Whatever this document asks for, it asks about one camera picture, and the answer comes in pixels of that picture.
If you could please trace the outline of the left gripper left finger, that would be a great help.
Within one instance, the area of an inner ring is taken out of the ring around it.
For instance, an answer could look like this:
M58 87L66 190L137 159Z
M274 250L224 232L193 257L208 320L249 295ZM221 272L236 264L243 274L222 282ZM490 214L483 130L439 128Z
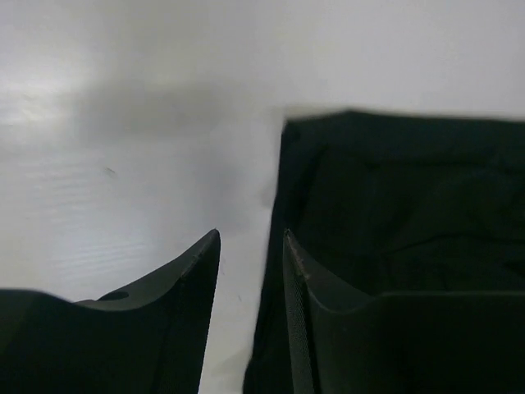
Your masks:
M2 290L2 392L196 393L220 253L211 230L97 300Z

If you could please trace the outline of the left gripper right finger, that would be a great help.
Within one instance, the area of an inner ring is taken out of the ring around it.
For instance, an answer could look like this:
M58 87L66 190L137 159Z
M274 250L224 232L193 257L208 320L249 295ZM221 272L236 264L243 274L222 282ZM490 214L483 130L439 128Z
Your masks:
M521 291L368 295L287 231L283 282L296 393L521 393Z

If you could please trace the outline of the black shorts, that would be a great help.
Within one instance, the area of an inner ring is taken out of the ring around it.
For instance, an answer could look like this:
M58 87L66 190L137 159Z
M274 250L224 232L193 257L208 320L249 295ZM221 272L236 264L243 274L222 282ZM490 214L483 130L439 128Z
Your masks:
M355 111L289 120L246 393L296 393L287 231L370 296L524 294L524 125Z

